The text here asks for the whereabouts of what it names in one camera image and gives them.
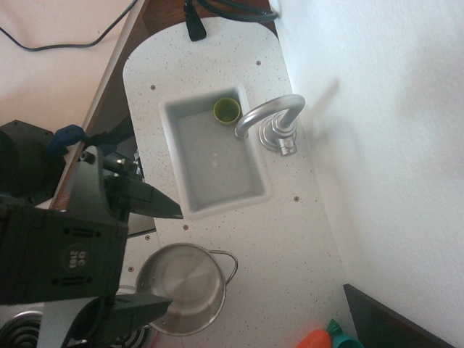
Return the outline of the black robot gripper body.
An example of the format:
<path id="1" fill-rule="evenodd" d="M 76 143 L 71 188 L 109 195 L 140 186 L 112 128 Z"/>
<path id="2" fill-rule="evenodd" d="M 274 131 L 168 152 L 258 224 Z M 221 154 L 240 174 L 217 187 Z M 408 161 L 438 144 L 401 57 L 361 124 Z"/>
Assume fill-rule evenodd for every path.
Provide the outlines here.
<path id="1" fill-rule="evenodd" d="M 1 303 L 43 304 L 38 347 L 66 347 L 87 304 L 92 334 L 117 292 L 127 215 L 109 207 L 103 171 L 100 149 L 88 147 L 63 212 L 1 199 Z"/>

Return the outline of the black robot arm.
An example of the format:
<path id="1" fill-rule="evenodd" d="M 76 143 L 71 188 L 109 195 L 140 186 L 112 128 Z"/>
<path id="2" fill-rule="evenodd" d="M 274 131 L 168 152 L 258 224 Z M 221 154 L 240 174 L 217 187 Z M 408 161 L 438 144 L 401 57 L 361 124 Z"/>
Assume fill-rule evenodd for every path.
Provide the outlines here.
<path id="1" fill-rule="evenodd" d="M 179 205 L 145 183 L 133 163 L 105 159 L 89 146 L 81 155 L 65 211 L 38 208 L 63 159 L 46 148 L 52 134 L 18 120 L 1 127 L 1 303 L 27 305 L 82 299 L 55 341 L 65 347 L 107 347 L 160 318 L 171 300 L 120 294 L 131 213 L 181 218 Z"/>

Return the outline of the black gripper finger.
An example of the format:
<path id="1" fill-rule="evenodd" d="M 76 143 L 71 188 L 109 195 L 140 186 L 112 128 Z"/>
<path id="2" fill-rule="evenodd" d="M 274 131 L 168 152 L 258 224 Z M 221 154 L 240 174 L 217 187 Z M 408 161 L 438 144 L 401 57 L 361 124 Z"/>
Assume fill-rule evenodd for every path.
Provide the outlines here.
<path id="1" fill-rule="evenodd" d="M 182 219 L 180 205 L 138 175 L 107 176 L 107 201 L 120 219 L 130 213 L 152 218 Z"/>
<path id="2" fill-rule="evenodd" d="M 118 294 L 89 336 L 90 347 L 110 347 L 119 336 L 148 326 L 167 313 L 172 300 L 153 294 Z"/>

